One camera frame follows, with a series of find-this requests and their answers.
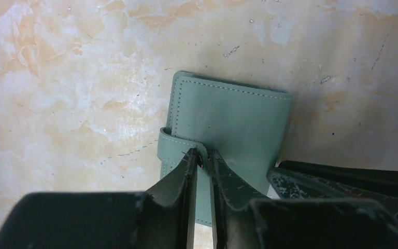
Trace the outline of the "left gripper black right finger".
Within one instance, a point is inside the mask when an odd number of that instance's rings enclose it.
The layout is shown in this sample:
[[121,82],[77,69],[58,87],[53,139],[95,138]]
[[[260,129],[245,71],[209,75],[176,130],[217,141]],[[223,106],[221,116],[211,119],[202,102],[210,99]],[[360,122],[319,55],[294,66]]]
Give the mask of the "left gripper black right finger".
[[271,199],[209,155],[215,248],[398,248],[398,220],[366,198]]

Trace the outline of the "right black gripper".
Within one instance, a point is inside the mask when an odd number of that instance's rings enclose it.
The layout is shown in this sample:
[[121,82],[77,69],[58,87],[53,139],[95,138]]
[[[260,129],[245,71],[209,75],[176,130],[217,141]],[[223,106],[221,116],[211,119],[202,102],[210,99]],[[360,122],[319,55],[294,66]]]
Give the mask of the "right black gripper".
[[267,179],[282,199],[373,199],[398,220],[398,171],[285,160],[269,169]]

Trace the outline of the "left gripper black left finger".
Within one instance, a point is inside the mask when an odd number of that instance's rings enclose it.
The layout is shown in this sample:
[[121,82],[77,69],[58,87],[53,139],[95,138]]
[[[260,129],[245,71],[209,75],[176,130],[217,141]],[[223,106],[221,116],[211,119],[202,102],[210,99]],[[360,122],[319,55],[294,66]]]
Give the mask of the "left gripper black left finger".
[[192,248],[199,154],[146,191],[36,192],[0,229],[0,248]]

